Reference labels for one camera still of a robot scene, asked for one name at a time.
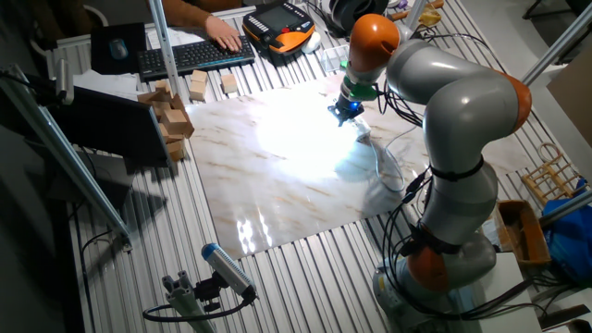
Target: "paper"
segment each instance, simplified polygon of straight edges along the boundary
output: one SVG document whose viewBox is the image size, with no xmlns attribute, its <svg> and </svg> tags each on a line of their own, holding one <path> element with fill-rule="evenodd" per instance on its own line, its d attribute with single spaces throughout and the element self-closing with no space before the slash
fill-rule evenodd
<svg viewBox="0 0 592 333">
<path fill-rule="evenodd" d="M 146 33 L 148 36 L 148 41 L 150 42 L 150 46 L 153 49 L 160 48 L 160 41 L 158 41 L 158 34 L 156 33 L 156 29 L 149 30 Z M 170 45 L 177 46 L 177 45 L 184 45 L 188 43 L 198 43 L 202 42 L 204 38 L 196 35 L 192 32 L 186 31 L 176 31 L 168 28 L 168 37 L 170 37 Z"/>
<path fill-rule="evenodd" d="M 137 82 L 138 74 L 101 75 L 89 69 L 81 75 L 74 75 L 74 85 L 77 87 L 127 98 L 132 101 L 137 101 L 138 94 L 142 93 L 136 90 Z"/>
</svg>

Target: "blue cap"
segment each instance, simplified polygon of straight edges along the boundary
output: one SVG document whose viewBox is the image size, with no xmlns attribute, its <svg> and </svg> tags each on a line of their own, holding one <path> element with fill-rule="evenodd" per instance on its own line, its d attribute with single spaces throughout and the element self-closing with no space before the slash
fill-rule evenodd
<svg viewBox="0 0 592 333">
<path fill-rule="evenodd" d="M 216 244 L 216 243 L 211 243 L 211 244 L 206 244 L 203 246 L 202 248 L 202 257 L 205 261 L 207 261 L 207 258 L 210 257 L 210 255 L 217 249 L 220 248 L 220 245 Z"/>
</svg>

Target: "metal pole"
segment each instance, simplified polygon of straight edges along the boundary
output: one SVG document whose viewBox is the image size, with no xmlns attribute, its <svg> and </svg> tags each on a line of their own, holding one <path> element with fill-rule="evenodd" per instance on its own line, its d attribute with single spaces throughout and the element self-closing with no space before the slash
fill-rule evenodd
<svg viewBox="0 0 592 333">
<path fill-rule="evenodd" d="M 427 0 L 417 0 L 413 4 L 413 7 L 411 8 L 411 13 L 409 13 L 407 21 L 405 23 L 405 25 L 409 27 L 411 32 L 414 32 L 417 26 L 419 25 L 419 17 L 422 16 L 426 4 Z"/>
<path fill-rule="evenodd" d="M 170 45 L 170 37 L 168 36 L 167 20 L 165 19 L 165 10 L 161 0 L 149 0 L 150 10 L 152 11 L 152 18 L 156 33 L 158 34 L 158 41 L 160 42 L 160 49 L 163 52 L 163 60 L 165 61 L 166 73 L 170 81 L 170 90 L 180 95 L 179 89 L 179 74 L 177 73 L 177 65 L 175 64 L 175 57 L 173 56 L 173 48 Z"/>
<path fill-rule="evenodd" d="M 584 207 L 592 202 L 592 191 L 586 191 L 585 193 L 576 196 L 567 203 L 555 208 L 553 211 L 539 219 L 540 226 L 545 227 L 560 218 L 567 216 L 576 210 Z"/>
<path fill-rule="evenodd" d="M 592 4 L 588 5 L 586 10 L 577 17 L 561 37 L 553 43 L 549 50 L 526 72 L 526 75 L 522 78 L 522 83 L 531 85 L 545 68 L 555 60 L 559 53 L 577 37 L 577 34 L 590 24 L 590 21 L 592 21 Z"/>
<path fill-rule="evenodd" d="M 19 67 L 12 66 L 11 75 L 27 80 Z M 38 106 L 28 88 L 10 79 L 0 79 L 2 88 L 17 110 L 31 125 L 57 162 L 66 170 L 82 194 L 95 208 L 103 212 L 109 226 L 125 238 L 130 236 L 128 226 L 123 222 L 113 205 L 109 202 L 93 176 L 80 160 L 72 145 L 57 126 L 52 115 L 44 106 Z"/>
</svg>

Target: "desk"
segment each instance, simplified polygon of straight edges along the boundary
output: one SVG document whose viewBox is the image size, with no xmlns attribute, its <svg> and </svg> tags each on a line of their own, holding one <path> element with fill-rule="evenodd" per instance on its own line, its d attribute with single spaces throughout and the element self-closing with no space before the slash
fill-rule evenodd
<svg viewBox="0 0 592 333">
<path fill-rule="evenodd" d="M 221 13 L 220 17 L 241 31 L 241 17 L 250 10 L 248 7 L 232 10 Z M 459 0 L 448 1 L 440 13 L 442 20 L 438 24 L 438 32 L 463 32 L 483 38 Z M 345 43 L 328 37 L 324 32 L 321 35 L 323 48 Z M 438 41 L 438 46 L 453 48 L 453 52 L 484 66 L 495 66 L 486 50 L 463 39 L 445 39 Z M 205 102 L 334 75 L 326 74 L 320 68 L 321 53 L 322 49 L 277 68 L 258 57 L 249 66 L 209 72 Z M 53 75 L 53 64 L 60 57 L 70 62 L 75 74 L 88 69 L 91 65 L 89 36 L 60 41 L 57 49 L 47 53 L 50 76 Z M 226 96 L 219 83 L 220 75 L 228 73 L 237 77 L 239 91 Z M 187 89 L 190 77 L 183 79 L 185 84 L 181 86 Z M 142 83 L 139 88 L 148 92 L 154 87 Z M 547 126 L 535 116 L 531 116 L 514 135 L 532 167 L 542 162 L 537 155 L 538 145 L 555 142 Z M 131 242 L 134 250 L 131 254 L 117 251 L 117 248 L 111 252 L 109 244 L 104 241 L 92 244 L 84 254 L 97 332 L 191 332 L 184 324 L 160 325 L 144 321 L 142 310 L 166 303 L 161 277 L 175 276 L 181 269 L 187 270 L 193 282 L 211 275 L 211 269 L 202 259 L 200 251 L 204 244 L 217 239 L 202 181 L 193 161 L 190 156 L 179 162 L 179 175 L 175 178 L 171 178 L 166 169 L 145 168 L 136 174 L 131 196 L 121 210 L 133 235 Z M 499 198 L 525 199 L 537 210 L 540 206 L 520 181 L 525 172 L 526 169 L 523 169 L 509 175 L 498 175 Z M 414 207 L 408 213 L 409 218 L 417 218 Z M 239 265 L 253 278 L 260 300 L 255 302 L 254 307 L 247 307 L 239 314 L 215 320 L 218 330 L 386 331 L 387 318 L 376 304 L 371 287 L 371 278 L 380 260 L 374 239 L 382 237 L 380 226 L 384 225 L 386 218 L 375 216 L 353 222 L 241 258 Z M 105 223 L 97 218 L 90 219 L 86 211 L 80 213 L 79 220 L 78 228 L 74 221 L 70 221 L 75 247 L 105 231 Z M 74 251 L 74 256 L 80 286 L 83 286 L 77 251 Z M 91 332 L 88 303 L 84 292 L 80 295 L 87 331 Z M 221 302 L 224 309 L 238 304 L 232 291 L 224 291 Z"/>
</svg>

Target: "person's arm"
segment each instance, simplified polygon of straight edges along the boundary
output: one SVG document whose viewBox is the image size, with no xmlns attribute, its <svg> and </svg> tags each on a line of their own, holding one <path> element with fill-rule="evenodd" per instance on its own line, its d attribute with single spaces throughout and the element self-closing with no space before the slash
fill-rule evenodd
<svg viewBox="0 0 592 333">
<path fill-rule="evenodd" d="M 182 0 L 163 0 L 166 22 L 179 27 L 199 27 L 223 48 L 239 51 L 242 47 L 239 32 L 212 14 Z"/>
<path fill-rule="evenodd" d="M 182 0 L 163 0 L 166 22 L 178 27 L 205 28 L 205 21 L 212 14 Z"/>
</svg>

